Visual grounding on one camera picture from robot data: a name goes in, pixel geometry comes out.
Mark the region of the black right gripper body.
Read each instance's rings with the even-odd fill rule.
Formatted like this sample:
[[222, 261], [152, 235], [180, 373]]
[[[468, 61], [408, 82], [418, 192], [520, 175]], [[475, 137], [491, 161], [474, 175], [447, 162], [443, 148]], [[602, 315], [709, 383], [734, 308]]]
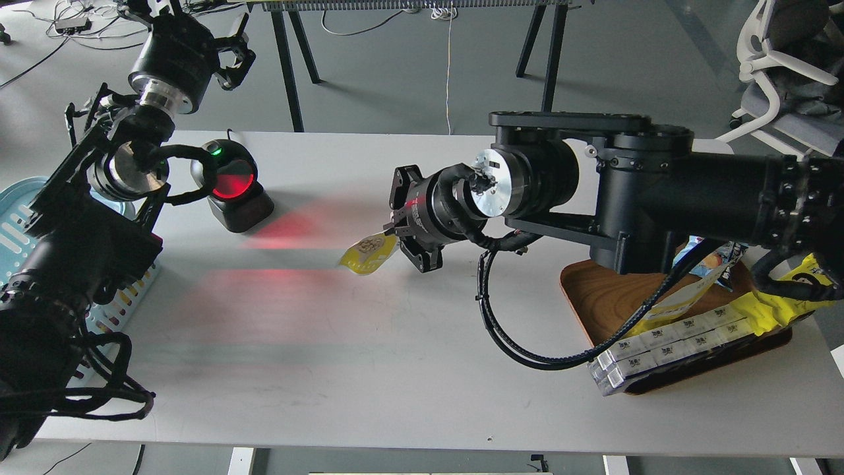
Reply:
[[441, 250], [466, 239], [442, 201], [440, 172], [423, 177], [419, 166], [398, 166], [389, 198], [390, 222], [397, 225], [399, 247], [419, 272], [442, 267]]

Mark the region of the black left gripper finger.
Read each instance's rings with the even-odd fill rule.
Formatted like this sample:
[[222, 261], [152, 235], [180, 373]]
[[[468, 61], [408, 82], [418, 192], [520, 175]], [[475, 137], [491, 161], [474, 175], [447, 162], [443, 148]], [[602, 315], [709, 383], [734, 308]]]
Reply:
[[235, 62], [232, 66], [219, 67], [214, 72], [214, 77], [217, 79], [221, 89], [235, 90], [244, 81], [245, 75], [249, 72], [251, 66], [256, 60], [256, 54], [253, 50], [228, 50], [235, 56]]
[[232, 52], [235, 55], [236, 63], [244, 63], [250, 57], [245, 28], [237, 27], [229, 36], [216, 38], [214, 40], [214, 50], [218, 53]]

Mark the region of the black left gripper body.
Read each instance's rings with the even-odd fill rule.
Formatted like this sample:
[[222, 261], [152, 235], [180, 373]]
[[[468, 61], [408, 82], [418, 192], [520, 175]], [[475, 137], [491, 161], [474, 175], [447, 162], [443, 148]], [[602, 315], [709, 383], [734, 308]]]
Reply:
[[152, 79], [181, 91], [178, 112], [196, 112], [220, 62], [214, 36], [195, 19], [154, 19], [150, 36], [129, 73], [133, 90], [141, 92]]

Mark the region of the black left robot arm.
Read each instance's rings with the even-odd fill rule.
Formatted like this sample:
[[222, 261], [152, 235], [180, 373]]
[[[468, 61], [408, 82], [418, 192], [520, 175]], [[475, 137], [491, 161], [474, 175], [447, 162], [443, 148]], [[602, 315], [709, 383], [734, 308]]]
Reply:
[[241, 13], [215, 37], [178, 8], [139, 16], [150, 35], [132, 94], [103, 84], [86, 129], [30, 203], [33, 252], [2, 286], [2, 457], [30, 444], [48, 417], [142, 419], [154, 393], [129, 377], [131, 339], [88, 331], [86, 313], [154, 264], [161, 208], [211, 195], [214, 157], [170, 144], [177, 114], [196, 112], [209, 82], [241, 84], [255, 60]]

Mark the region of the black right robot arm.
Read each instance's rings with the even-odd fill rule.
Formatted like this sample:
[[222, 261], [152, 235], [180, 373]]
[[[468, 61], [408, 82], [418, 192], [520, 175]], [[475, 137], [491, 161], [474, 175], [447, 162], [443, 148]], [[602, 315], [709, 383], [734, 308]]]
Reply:
[[590, 247], [620, 274], [669, 271], [690, 236], [765, 247], [757, 289], [842, 298], [842, 159], [694, 152], [686, 127], [646, 116], [497, 111], [472, 166], [399, 166], [386, 234], [419, 270], [468, 240], [513, 251], [539, 236]]

